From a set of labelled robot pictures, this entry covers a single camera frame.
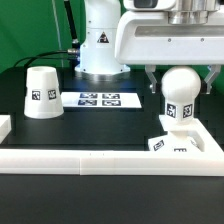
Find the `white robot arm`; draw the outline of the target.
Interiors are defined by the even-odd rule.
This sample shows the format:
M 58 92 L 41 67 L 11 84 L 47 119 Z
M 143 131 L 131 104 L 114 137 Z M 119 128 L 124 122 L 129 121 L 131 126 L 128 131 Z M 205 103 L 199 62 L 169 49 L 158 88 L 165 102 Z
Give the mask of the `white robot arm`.
M 109 80 L 143 65 L 157 92 L 159 65 L 207 65 L 202 91 L 224 66 L 224 0 L 84 0 L 79 75 Z

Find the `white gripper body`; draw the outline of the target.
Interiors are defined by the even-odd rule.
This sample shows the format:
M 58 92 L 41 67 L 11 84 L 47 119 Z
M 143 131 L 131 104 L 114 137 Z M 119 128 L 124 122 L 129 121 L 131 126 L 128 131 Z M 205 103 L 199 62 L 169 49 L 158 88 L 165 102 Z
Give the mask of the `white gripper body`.
M 115 58 L 129 65 L 224 64 L 223 0 L 123 0 Z

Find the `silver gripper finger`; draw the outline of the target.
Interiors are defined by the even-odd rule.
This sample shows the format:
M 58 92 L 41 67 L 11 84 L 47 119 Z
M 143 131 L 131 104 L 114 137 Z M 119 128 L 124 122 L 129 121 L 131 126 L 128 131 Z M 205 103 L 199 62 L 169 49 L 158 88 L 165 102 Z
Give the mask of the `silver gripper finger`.
M 150 89 L 153 93 L 156 92 L 156 86 L 157 86 L 157 80 L 154 76 L 155 71 L 156 71 L 156 66 L 155 65 L 146 65 L 145 66 L 146 75 L 151 82 Z
M 221 72 L 221 65 L 209 65 L 208 70 L 209 72 L 204 78 L 206 94 L 209 94 L 211 92 L 212 83 L 215 81 L 215 79 L 218 77 L 218 75 Z

